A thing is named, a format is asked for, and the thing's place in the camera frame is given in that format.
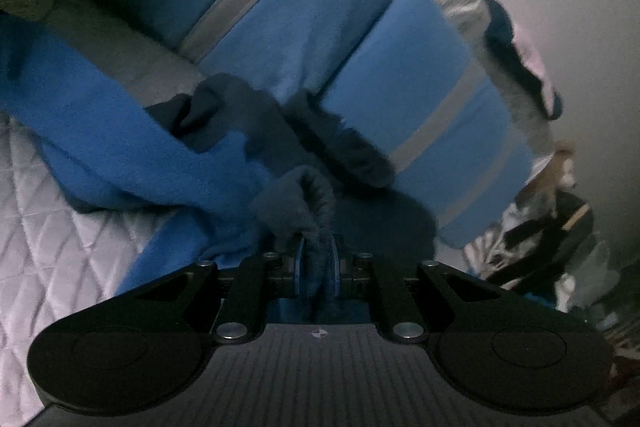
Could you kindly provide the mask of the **blue fleece jacket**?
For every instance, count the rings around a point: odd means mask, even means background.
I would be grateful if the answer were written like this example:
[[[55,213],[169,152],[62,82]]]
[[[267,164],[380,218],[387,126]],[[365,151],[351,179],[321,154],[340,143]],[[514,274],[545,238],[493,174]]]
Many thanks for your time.
[[[141,106],[47,28],[1,17],[1,107],[26,124],[75,209],[170,207],[122,281],[130,291],[198,260],[234,268],[259,249],[302,262],[279,322],[360,319],[338,300],[337,248],[411,274],[434,256],[435,225],[394,190],[388,160],[307,93],[280,105],[218,74]]]

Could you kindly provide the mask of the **grey white patterned cloth pile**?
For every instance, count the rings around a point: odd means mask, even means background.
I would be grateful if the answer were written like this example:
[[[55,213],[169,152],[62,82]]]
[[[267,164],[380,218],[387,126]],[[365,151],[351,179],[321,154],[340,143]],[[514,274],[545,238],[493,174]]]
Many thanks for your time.
[[[557,309],[586,309],[620,281],[594,211],[573,193],[574,150],[561,145],[501,220],[463,248],[468,271]]]

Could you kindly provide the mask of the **grey quilted bedspread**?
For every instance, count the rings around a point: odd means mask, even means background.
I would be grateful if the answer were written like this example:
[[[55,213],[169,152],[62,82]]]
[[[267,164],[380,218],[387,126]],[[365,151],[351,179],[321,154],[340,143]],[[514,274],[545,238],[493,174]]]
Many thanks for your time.
[[[86,0],[56,0],[43,21],[143,106],[190,93],[203,79],[190,63]],[[112,297],[167,218],[163,211],[76,212],[30,132],[2,114],[2,425],[23,426],[42,409],[26,369],[35,335]]]

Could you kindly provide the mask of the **black garment pile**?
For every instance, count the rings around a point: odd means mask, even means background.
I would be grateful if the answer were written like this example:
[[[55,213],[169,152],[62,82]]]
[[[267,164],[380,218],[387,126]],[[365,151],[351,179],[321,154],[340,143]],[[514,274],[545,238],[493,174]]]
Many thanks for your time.
[[[490,274],[486,282],[495,286],[514,282],[511,291],[515,294],[556,303],[554,284],[594,225],[591,206],[574,194],[556,193],[556,209],[556,218],[548,215],[525,221],[504,234],[508,253],[514,253],[515,247],[536,235],[538,241],[523,258]]]

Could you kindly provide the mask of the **brown plush monkey toy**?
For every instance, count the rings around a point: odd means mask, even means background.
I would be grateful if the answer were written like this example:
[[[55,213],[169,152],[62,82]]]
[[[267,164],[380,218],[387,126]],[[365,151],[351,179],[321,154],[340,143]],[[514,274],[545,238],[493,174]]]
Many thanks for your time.
[[[553,218],[558,217],[556,193],[576,187],[575,145],[567,141],[554,143],[554,152],[544,169],[528,182],[516,196],[518,207],[523,208],[534,200],[544,202]]]

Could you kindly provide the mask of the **right blue striped pillow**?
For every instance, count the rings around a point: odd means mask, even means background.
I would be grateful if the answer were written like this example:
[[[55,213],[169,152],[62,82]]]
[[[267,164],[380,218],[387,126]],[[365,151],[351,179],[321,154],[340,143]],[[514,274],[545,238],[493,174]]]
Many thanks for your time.
[[[322,106],[387,156],[396,190],[454,248],[497,221],[532,170],[498,89],[434,0],[393,0]]]

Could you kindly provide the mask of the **pink navy folded garment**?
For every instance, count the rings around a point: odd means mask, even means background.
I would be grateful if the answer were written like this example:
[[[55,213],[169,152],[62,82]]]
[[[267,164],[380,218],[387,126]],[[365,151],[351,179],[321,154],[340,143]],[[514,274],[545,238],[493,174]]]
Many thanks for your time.
[[[533,99],[544,118],[558,120],[563,114],[563,100],[536,46],[498,0],[484,1],[490,17],[485,42],[491,56]]]

